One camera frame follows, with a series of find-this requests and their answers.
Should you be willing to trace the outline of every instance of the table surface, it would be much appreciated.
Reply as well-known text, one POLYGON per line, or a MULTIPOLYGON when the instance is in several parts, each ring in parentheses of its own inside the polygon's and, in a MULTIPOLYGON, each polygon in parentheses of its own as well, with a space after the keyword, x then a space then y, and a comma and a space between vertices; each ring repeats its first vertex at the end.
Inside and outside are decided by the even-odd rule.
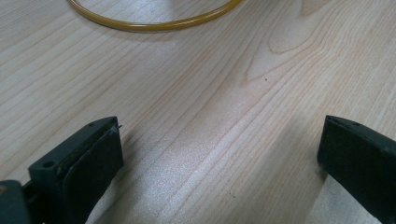
MULTIPOLYGON (((84 0, 170 21, 226 0, 84 0)), ((0 177, 117 116, 124 167, 89 223, 376 223, 316 154, 325 115, 396 138, 396 1, 244 0, 128 33, 65 0, 0 2, 0 177)))

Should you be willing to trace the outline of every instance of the black clamp jaw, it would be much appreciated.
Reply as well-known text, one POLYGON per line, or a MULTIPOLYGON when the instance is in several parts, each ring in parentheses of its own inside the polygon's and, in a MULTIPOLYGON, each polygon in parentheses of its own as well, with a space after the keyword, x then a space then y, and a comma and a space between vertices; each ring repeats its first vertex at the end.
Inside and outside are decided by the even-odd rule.
POLYGON ((0 181, 0 223, 85 223, 122 165, 117 118, 94 121, 33 163, 24 186, 0 181))
POLYGON ((357 122, 327 116, 318 163, 369 213, 396 223, 396 142, 357 122))

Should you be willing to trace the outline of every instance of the light wood surface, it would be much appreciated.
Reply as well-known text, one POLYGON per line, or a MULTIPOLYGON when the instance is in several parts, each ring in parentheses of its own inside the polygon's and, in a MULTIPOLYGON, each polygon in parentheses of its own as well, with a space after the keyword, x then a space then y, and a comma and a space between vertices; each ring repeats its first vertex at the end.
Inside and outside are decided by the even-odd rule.
MULTIPOLYGON (((168 21, 225 2, 81 4, 168 21)), ((375 223, 320 177, 316 154, 327 114, 396 139, 395 22, 394 0, 245 0, 137 34, 65 0, 2 0, 0 177, 25 183, 66 137, 117 116, 125 166, 89 223, 375 223)))

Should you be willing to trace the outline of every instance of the black plastic object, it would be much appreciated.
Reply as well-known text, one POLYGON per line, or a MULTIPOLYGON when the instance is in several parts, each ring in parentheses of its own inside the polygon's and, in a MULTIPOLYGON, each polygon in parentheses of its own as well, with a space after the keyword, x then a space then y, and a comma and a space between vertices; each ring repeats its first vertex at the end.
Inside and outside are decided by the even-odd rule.
POLYGON ((318 163, 382 223, 396 221, 396 142, 357 122, 327 116, 318 163))
POLYGON ((0 223, 23 224, 30 222, 22 186, 15 180, 0 182, 0 223))
MULTIPOLYGON (((0 218, 7 220, 1 223, 13 223, 26 206, 30 216, 17 223, 85 223, 122 165, 117 118, 92 122, 29 167, 31 181, 10 196, 20 199, 23 192, 24 200, 14 214, 3 212, 1 203, 0 218)), ((8 200, 0 194, 1 202, 8 200)))

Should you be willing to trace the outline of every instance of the wooden table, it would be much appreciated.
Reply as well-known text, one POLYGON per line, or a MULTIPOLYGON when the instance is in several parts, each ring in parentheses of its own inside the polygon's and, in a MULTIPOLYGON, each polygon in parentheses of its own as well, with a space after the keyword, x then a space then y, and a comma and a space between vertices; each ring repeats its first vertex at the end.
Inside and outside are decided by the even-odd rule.
MULTIPOLYGON (((81 0, 169 21, 226 0, 81 0)), ((65 0, 0 2, 0 177, 117 116, 125 166, 89 223, 376 223, 316 154, 325 115, 396 138, 396 1, 245 0, 137 34, 65 0)))

